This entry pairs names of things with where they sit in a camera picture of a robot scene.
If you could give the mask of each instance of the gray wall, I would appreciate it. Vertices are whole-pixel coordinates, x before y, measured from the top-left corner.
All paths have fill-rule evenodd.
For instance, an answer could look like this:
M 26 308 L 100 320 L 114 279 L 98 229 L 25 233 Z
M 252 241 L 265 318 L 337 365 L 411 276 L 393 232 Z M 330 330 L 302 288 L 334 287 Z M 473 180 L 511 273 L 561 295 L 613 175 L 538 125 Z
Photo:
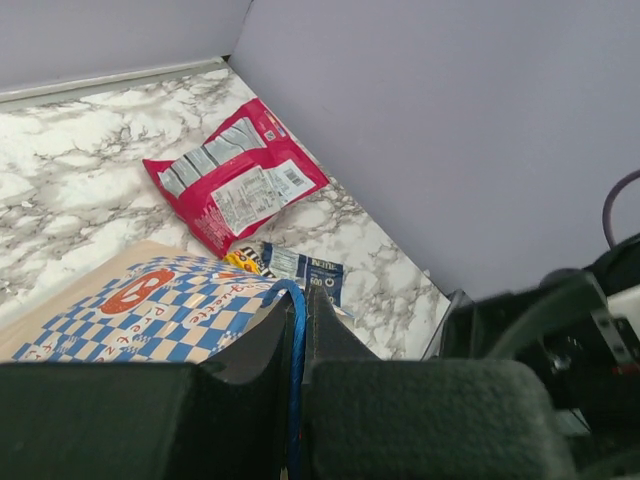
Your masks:
M 250 3 L 5 0 L 0 92 L 228 55 Z
M 255 0 L 232 66 L 444 289 L 592 261 L 640 167 L 640 2 Z M 614 211 L 640 230 L 640 185 Z

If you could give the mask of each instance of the black foam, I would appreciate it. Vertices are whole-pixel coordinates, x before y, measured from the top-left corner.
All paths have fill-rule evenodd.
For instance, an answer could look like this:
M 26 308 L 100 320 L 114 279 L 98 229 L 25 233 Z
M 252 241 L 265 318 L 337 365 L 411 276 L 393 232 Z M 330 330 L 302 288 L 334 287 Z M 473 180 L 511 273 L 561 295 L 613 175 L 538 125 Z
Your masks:
M 1 365 L 0 478 L 279 478 L 290 305 L 200 365 Z
M 309 398 L 321 480 L 575 475 L 548 394 L 516 362 L 327 362 Z

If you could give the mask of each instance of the nutrition label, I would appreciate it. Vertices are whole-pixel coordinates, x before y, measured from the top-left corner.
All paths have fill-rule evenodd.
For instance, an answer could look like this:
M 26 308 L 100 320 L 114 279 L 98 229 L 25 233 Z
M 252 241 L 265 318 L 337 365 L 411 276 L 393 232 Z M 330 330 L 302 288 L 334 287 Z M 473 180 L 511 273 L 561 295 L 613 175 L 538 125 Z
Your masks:
M 271 245 L 269 270 L 278 278 L 298 280 L 298 261 L 300 255 L 284 248 Z
M 293 160 L 287 160 L 277 167 L 268 169 L 267 172 L 280 195 L 283 206 L 315 186 Z
M 225 183 L 211 197 L 234 235 L 281 208 L 278 194 L 259 166 Z

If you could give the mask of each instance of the barcode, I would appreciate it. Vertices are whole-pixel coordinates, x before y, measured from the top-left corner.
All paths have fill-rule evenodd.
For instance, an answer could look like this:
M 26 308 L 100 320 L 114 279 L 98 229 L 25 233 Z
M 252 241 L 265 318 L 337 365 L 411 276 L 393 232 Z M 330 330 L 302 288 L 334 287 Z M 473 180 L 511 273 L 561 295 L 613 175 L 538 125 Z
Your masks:
M 298 175 L 296 175 L 296 172 L 294 172 L 290 168 L 285 170 L 284 174 L 287 176 L 289 180 L 291 180 L 291 183 L 293 183 L 296 187 L 299 187 L 304 183 L 304 181 Z
M 262 183 L 262 182 L 263 182 L 262 177 L 258 177 L 258 176 L 249 177 L 244 181 L 244 186 L 252 187 L 254 184 Z

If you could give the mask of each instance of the blue cable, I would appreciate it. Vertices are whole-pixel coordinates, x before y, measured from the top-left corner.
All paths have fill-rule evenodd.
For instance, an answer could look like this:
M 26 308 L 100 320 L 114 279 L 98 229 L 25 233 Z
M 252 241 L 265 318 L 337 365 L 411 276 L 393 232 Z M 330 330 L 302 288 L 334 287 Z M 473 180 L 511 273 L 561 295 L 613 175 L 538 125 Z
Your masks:
M 280 290 L 287 290 L 293 300 L 295 322 L 293 327 L 293 348 L 291 351 L 291 375 L 289 377 L 289 409 L 287 415 L 287 472 L 289 480 L 300 480 L 300 430 L 301 389 L 304 373 L 304 351 L 307 330 L 307 306 L 300 287 L 293 280 L 278 280 L 262 299 L 262 306 L 268 307 Z

